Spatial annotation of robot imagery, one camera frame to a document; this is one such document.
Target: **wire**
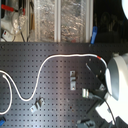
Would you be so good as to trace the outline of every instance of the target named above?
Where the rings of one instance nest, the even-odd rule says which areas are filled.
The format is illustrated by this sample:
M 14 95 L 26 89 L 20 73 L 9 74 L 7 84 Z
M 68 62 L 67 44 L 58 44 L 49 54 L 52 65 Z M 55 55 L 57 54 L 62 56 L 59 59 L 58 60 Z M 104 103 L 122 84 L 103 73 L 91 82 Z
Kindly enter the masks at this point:
M 3 75 L 3 78 L 7 81 L 8 86 L 9 86 L 9 90 L 10 90 L 10 103 L 9 103 L 9 106 L 8 106 L 7 110 L 4 111 L 4 112 L 0 112 L 0 115 L 6 114 L 10 110 L 11 104 L 12 104 L 12 88 L 11 88 L 11 84 L 10 84 L 9 80 L 7 79 L 7 77 L 5 75 Z
M 6 75 L 6 76 L 10 79 L 10 81 L 13 83 L 13 85 L 14 85 L 16 91 L 17 91 L 17 94 L 18 94 L 19 98 L 20 98 L 22 101 L 27 102 L 27 101 L 30 101 L 30 100 L 34 97 L 34 95 L 35 95 L 36 88 L 37 88 L 37 86 L 38 86 L 38 82 L 39 82 L 39 78 L 40 78 L 40 73 L 41 73 L 42 67 L 44 66 L 44 64 L 45 64 L 49 59 L 51 59 L 51 58 L 56 58 L 56 57 L 65 57 L 65 58 L 69 58 L 69 57 L 95 57 L 95 58 L 98 58 L 99 60 L 101 60 L 101 61 L 104 63 L 105 68 L 107 68 L 107 64 L 106 64 L 105 60 L 102 59 L 101 57 L 95 55 L 95 54 L 72 54 L 72 55 L 52 55 L 52 56 L 49 56 L 48 58 L 46 58 L 46 59 L 44 60 L 44 62 L 41 64 L 41 66 L 40 66 L 40 68 L 39 68 L 34 91 L 33 91 L 32 95 L 31 95 L 31 97 L 28 98 L 28 99 L 25 99 L 25 98 L 23 98 L 23 97 L 20 95 L 19 90 L 18 90 L 18 88 L 17 88 L 17 86 L 16 86 L 14 80 L 11 78 L 11 76 L 10 76 L 8 73 L 6 73 L 5 71 L 2 71 L 2 70 L 0 70 L 0 73 L 3 73 L 4 75 Z
M 116 121 L 115 121 L 115 119 L 114 119 L 114 115 L 113 115 L 113 113 L 112 113 L 112 110 L 111 110 L 111 108 L 110 108 L 108 102 L 107 102 L 106 100 L 102 99 L 101 97 L 97 96 L 97 95 L 93 95 L 93 96 L 94 96 L 95 98 L 97 98 L 97 99 L 100 99 L 101 101 L 103 101 L 103 102 L 105 102 L 105 103 L 107 104 L 107 106 L 108 106 L 108 108 L 109 108 L 109 110 L 110 110 L 110 113 L 111 113 L 111 115 L 112 115 L 112 119 L 113 119 L 113 121 L 114 121 L 114 124 L 115 124 L 116 128 L 118 128 L 118 127 L 117 127 L 117 124 L 116 124 Z
M 1 37 L 1 39 L 3 39 L 5 42 L 7 42 L 7 40 L 5 40 L 3 37 Z
M 20 30 L 20 34 L 21 34 L 21 37 L 22 37 L 22 39 L 23 39 L 23 42 L 25 42 L 25 39 L 24 39 L 24 36 L 23 36 L 23 33 L 22 33 L 21 30 Z
M 13 41 L 12 41 L 12 42 L 14 42 L 14 41 L 15 41 L 15 39 L 16 39 L 16 36 L 14 36 L 14 38 L 13 38 Z

